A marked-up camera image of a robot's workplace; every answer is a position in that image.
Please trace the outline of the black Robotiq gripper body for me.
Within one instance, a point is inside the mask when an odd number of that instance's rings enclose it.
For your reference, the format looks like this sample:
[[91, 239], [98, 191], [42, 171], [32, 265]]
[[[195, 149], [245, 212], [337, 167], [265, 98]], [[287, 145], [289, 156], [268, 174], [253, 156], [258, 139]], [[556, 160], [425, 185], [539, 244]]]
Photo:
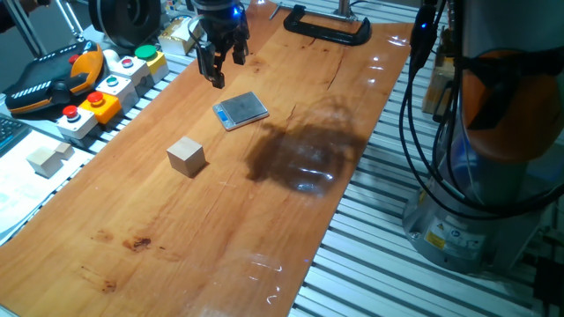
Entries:
[[246, 22], [240, 0], [191, 0], [191, 4], [204, 16], [200, 24], [206, 32], [227, 32]]

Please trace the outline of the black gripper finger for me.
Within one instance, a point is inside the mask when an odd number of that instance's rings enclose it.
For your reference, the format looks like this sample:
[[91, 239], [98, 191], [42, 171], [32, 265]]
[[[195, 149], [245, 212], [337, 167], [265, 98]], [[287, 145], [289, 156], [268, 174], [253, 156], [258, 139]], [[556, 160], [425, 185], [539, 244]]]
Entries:
[[246, 57], [249, 54], [248, 48], [248, 39], [249, 39], [249, 27], [246, 22], [241, 22], [234, 30], [233, 30], [233, 59], [235, 64], [244, 65], [246, 62]]
[[200, 73], [215, 88], [225, 86], [225, 76], [221, 72], [225, 61], [226, 38], [215, 28], [202, 26], [202, 37], [197, 43], [197, 60]]

